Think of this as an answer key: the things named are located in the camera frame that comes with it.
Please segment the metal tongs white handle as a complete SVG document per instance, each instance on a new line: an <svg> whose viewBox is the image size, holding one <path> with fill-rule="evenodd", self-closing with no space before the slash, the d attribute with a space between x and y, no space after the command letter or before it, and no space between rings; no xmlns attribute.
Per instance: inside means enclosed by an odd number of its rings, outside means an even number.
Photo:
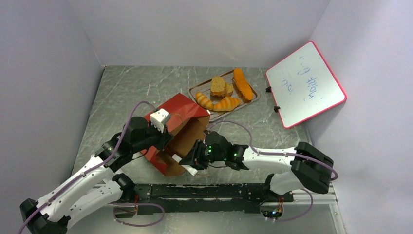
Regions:
<svg viewBox="0 0 413 234"><path fill-rule="evenodd" d="M180 156L178 156L177 154L174 154L172 156L172 158L180 163L182 161L182 158ZM192 176L195 176L198 174L198 170L194 169L193 167L189 166L189 165L181 165L186 171L188 171Z"/></svg>

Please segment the red paper bag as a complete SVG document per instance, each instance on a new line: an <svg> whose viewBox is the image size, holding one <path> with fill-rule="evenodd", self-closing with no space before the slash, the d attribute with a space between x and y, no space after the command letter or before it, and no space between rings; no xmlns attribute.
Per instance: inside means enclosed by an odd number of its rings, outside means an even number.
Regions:
<svg viewBox="0 0 413 234"><path fill-rule="evenodd" d="M152 146L141 153L164 176L178 176L185 169L172 156L184 158L196 140L205 139L204 130L209 124L210 113L181 93L161 104L159 108L171 114L167 127L174 138L163 150Z"/></svg>

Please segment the fake croissant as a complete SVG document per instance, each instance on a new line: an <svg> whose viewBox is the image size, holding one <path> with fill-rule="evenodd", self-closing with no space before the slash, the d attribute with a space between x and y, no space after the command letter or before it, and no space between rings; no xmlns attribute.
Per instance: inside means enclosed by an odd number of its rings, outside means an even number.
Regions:
<svg viewBox="0 0 413 234"><path fill-rule="evenodd" d="M217 104L214 105L213 111L216 111L216 112L233 111L240 104L241 104L241 100L239 98L225 97L221 101L219 101Z"/></svg>

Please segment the small striped fake bread roll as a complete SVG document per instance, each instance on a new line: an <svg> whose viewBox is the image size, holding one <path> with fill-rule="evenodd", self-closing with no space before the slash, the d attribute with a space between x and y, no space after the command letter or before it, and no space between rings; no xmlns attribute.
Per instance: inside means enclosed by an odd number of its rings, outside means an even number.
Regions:
<svg viewBox="0 0 413 234"><path fill-rule="evenodd" d="M214 103L203 93L197 92L195 94L196 102L203 108L212 111Z"/></svg>

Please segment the round fake bread slice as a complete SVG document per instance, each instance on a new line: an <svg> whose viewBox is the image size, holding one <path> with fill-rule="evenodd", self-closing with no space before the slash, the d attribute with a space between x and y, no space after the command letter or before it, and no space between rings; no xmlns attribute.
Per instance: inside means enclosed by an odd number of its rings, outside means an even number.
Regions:
<svg viewBox="0 0 413 234"><path fill-rule="evenodd" d="M234 87L231 83L226 83L225 84L225 97L230 97L232 96L234 92Z"/></svg>

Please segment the fake bread piece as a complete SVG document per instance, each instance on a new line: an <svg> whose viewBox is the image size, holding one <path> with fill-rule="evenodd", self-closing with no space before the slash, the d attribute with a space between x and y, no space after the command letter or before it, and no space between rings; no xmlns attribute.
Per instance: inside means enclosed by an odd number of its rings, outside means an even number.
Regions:
<svg viewBox="0 0 413 234"><path fill-rule="evenodd" d="M216 76L211 80L210 94L219 97L226 95L226 81L222 77Z"/></svg>

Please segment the long orange fake bread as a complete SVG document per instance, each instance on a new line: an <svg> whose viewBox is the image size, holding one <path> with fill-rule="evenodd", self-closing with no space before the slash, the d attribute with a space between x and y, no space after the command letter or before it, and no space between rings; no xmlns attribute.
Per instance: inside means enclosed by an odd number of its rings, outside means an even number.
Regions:
<svg viewBox="0 0 413 234"><path fill-rule="evenodd" d="M250 87L250 84L246 80L241 68L235 68L233 70L233 78L238 90L242 93L243 97L251 101L254 98L254 93Z"/></svg>

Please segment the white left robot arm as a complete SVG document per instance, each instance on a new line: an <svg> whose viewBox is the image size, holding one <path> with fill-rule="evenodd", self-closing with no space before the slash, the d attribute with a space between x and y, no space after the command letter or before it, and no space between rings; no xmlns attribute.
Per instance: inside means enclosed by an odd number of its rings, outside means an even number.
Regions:
<svg viewBox="0 0 413 234"><path fill-rule="evenodd" d="M65 234L74 224L101 207L112 203L136 204L139 194L135 183L121 167L150 148L164 149L173 139L168 131L170 114L157 111L144 117L130 117L122 132L91 155L87 163L56 189L20 204L22 232Z"/></svg>

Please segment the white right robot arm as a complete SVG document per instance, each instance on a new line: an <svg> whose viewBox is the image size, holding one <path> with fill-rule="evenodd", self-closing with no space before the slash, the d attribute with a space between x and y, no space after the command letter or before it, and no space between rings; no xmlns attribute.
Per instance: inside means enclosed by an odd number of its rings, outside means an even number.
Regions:
<svg viewBox="0 0 413 234"><path fill-rule="evenodd" d="M286 149L260 149L232 144L217 132L209 133L204 140L196 140L183 158L173 156L173 159L191 173L205 170L214 162L223 162L236 171L270 170L267 186L263 188L263 196L269 202L298 189L326 194L334 172L333 160L307 142Z"/></svg>

